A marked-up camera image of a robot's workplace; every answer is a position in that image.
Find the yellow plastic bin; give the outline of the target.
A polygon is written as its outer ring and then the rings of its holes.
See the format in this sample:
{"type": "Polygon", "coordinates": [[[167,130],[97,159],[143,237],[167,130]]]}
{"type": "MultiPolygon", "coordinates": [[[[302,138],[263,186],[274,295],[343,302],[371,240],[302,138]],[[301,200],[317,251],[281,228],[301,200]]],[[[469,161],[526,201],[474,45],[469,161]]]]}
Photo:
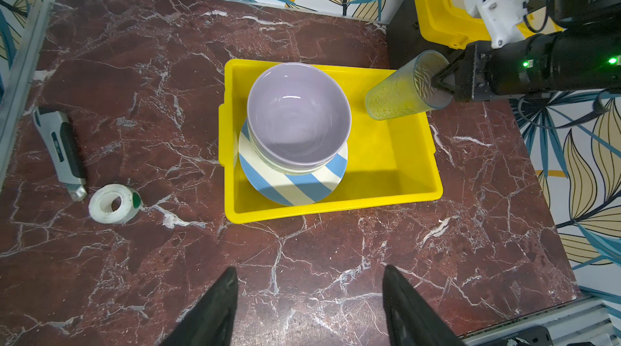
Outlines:
{"type": "Polygon", "coordinates": [[[341,86],[352,109],[348,165],[334,192],[311,205],[284,206],[261,195],[239,161],[238,142],[247,123],[247,97],[273,63],[234,59],[225,66],[224,102],[219,108],[219,162],[224,168],[224,208],[236,224],[313,213],[438,200],[443,186],[425,113],[376,121],[365,111],[367,92],[392,70],[320,66],[341,86]]]}

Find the lilac bowl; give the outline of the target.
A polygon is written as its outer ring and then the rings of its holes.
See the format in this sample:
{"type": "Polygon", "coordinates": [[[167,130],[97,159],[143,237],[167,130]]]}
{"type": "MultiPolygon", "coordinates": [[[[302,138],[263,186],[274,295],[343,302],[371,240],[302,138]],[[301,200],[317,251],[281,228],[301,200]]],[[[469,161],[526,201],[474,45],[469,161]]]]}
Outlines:
{"type": "Polygon", "coordinates": [[[263,72],[247,98],[251,140],[289,167],[316,167],[335,156],[352,128],[340,85],[315,66],[282,63],[263,72]]]}

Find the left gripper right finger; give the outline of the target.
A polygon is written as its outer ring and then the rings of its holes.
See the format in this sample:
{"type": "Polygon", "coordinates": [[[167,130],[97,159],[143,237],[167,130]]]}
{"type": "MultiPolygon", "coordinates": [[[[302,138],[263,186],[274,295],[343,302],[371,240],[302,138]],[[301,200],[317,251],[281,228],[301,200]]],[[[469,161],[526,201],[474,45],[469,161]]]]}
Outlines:
{"type": "Polygon", "coordinates": [[[383,273],[383,309],[390,345],[464,345],[393,265],[383,273]]]}

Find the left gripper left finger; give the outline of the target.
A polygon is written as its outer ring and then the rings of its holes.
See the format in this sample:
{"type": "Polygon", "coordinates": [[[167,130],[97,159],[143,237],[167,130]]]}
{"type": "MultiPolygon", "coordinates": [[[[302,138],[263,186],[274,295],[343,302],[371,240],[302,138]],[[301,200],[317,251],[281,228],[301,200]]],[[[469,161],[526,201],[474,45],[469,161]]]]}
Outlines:
{"type": "Polygon", "coordinates": [[[236,270],[229,267],[161,345],[230,345],[238,293],[236,270]]]}

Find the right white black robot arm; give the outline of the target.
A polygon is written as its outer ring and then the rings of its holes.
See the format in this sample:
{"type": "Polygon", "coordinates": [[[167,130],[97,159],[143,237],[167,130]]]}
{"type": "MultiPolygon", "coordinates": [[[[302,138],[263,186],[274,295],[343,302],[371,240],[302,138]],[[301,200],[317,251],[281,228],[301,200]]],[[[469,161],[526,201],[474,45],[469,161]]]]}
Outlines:
{"type": "Polygon", "coordinates": [[[491,37],[451,57],[430,80],[458,102],[519,99],[555,92],[620,92],[620,0],[543,0],[545,23],[558,32],[529,27],[529,0],[464,0],[491,37]]]}

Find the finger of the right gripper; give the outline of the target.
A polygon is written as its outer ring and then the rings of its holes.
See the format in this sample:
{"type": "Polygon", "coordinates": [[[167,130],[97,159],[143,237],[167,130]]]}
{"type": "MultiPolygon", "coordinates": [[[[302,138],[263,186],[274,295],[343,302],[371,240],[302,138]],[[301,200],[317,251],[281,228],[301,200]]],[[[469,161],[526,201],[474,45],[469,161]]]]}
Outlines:
{"type": "Polygon", "coordinates": [[[431,87],[436,90],[446,92],[448,94],[454,93],[454,71],[451,66],[434,74],[431,79],[431,87]]]}

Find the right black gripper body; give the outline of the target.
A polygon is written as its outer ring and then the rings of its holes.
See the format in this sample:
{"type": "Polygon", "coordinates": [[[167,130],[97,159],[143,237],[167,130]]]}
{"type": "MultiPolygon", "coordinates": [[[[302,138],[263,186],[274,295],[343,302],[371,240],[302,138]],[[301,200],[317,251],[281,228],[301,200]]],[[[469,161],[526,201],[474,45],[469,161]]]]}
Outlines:
{"type": "Polygon", "coordinates": [[[543,38],[494,49],[489,41],[449,57],[448,88],[458,102],[521,98],[543,90],[543,38]]]}

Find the grey translucent cup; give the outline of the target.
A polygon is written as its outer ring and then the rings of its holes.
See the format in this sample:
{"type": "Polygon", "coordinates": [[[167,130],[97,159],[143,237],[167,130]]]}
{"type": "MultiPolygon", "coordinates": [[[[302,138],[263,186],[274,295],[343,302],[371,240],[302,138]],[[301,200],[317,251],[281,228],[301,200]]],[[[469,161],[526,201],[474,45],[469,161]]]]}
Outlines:
{"type": "Polygon", "coordinates": [[[432,77],[448,65],[437,51],[420,53],[366,94],[367,114],[384,121],[445,108],[453,95],[432,87],[432,77]]]}

